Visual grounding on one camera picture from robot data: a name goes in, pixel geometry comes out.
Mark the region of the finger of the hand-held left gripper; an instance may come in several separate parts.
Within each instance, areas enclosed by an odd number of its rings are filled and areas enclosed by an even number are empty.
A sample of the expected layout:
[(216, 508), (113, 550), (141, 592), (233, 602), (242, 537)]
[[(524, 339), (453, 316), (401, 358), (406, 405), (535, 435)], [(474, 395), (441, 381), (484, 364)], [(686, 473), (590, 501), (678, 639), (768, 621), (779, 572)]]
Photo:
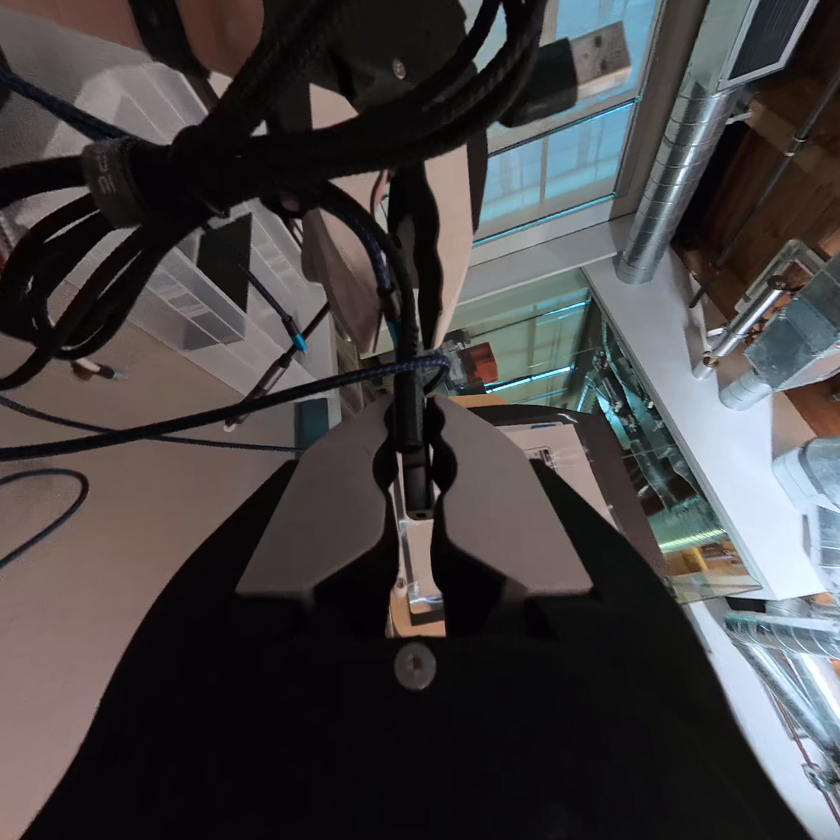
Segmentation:
[(487, 133), (394, 173), (388, 232), (413, 288), (423, 348), (445, 339), (466, 279), (487, 181)]
[[(309, 85), (311, 126), (328, 128), (357, 116), (345, 97), (315, 84)], [(371, 210), (375, 188), (384, 172), (340, 177), (331, 183)], [(350, 227), (325, 209), (316, 207), (302, 221), (301, 267), (304, 276), (320, 284), (333, 320), (361, 354), (372, 354), (382, 330), (383, 313), (371, 260)]]

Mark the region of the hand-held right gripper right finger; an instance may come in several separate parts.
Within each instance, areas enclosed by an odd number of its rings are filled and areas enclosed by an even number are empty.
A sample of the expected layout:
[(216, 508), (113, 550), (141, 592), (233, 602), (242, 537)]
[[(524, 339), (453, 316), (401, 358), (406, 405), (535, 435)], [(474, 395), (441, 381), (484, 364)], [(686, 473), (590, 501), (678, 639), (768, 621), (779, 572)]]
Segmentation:
[(498, 427), (446, 397), (428, 401), (440, 489), (433, 575), (455, 603), (455, 558), (470, 569), (461, 586), (480, 588), (475, 568), (512, 597), (588, 595), (593, 582), (525, 452)]

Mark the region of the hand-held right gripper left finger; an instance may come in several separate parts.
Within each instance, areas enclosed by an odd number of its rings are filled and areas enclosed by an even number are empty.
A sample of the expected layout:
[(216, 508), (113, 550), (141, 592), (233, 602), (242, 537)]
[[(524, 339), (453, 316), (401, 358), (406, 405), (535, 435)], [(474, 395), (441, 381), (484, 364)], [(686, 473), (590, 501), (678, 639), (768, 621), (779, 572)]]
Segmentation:
[(369, 597), (390, 602), (400, 563), (391, 414), (392, 398), (381, 397), (300, 457), (238, 595), (302, 598), (353, 571)]

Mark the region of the clear plastic bin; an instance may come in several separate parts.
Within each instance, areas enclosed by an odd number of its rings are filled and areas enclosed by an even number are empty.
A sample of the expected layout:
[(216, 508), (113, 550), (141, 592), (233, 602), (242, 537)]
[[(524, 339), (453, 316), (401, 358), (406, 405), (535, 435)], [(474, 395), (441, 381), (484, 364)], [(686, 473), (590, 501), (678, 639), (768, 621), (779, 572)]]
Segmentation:
[[(155, 144), (173, 141), (187, 125), (206, 116), (184, 76), (140, 52), (89, 35), (74, 33), (37, 18), (2, 8), (2, 70), (33, 84), (112, 126)], [(44, 159), (76, 156), (88, 139), (36, 103), (2, 84), (2, 169)], [(38, 221), (83, 196), (71, 187), (14, 200), (2, 210), (5, 256)], [(300, 250), (286, 226), (256, 200), (238, 205), (220, 227), (252, 214), (249, 271), (301, 331), (326, 302), (320, 286), (301, 270)], [(196, 266), (199, 228), (162, 259), (124, 323), (148, 333), (244, 395), (291, 346), (276, 308), (249, 278), (248, 308), (242, 312)], [(82, 257), (49, 299), (57, 320), (93, 270), (130, 234), (107, 234)], [(334, 372), (334, 341), (328, 319), (296, 354), (278, 387), (289, 387)]]

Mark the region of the black bin divider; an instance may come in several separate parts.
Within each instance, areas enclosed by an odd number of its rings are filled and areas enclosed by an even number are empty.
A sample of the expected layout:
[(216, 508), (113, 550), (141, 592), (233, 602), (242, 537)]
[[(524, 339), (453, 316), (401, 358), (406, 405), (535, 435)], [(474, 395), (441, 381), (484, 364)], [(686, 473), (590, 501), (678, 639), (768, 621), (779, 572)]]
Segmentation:
[(240, 216), (220, 227), (210, 227), (200, 237), (196, 266), (236, 307), (246, 312), (253, 216)]

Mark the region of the orange machine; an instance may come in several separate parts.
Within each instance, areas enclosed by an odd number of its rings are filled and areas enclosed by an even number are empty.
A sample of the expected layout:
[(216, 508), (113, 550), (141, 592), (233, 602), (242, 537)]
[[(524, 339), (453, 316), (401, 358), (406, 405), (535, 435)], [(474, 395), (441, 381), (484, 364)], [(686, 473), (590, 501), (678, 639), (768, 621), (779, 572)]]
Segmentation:
[(458, 358), (468, 386), (492, 385), (499, 381), (497, 360), (489, 342), (466, 346), (458, 351)]

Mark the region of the black wristband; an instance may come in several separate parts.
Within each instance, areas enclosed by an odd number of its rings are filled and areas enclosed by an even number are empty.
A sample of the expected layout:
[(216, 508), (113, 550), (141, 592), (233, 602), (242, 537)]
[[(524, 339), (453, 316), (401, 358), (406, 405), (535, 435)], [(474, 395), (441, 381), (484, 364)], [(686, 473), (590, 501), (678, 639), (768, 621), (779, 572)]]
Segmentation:
[(181, 73), (205, 110), (213, 111), (218, 96), (211, 73), (193, 53), (177, 2), (129, 1), (129, 7), (145, 51)]

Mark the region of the silver ventilation duct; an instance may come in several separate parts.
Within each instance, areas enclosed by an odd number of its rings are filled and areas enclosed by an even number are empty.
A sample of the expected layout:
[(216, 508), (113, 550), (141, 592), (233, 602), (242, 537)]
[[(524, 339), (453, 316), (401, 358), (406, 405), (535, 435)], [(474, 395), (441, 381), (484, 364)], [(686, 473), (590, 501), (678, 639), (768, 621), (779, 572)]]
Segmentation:
[(716, 331), (693, 374), (708, 378), (744, 342), (753, 327), (791, 291), (792, 266), (809, 280), (767, 321), (745, 350), (749, 368), (720, 391), (721, 404), (744, 411), (776, 392), (824, 382), (839, 369), (839, 262), (820, 256), (802, 240), (789, 240), (738, 301), (736, 316)]
[(737, 92), (725, 81), (749, 2), (707, 5), (686, 72), (629, 231), (616, 275), (628, 286), (653, 279), (717, 147)]
[(839, 568), (839, 437), (817, 437), (773, 460), (772, 471), (805, 521), (805, 547), (817, 569)]

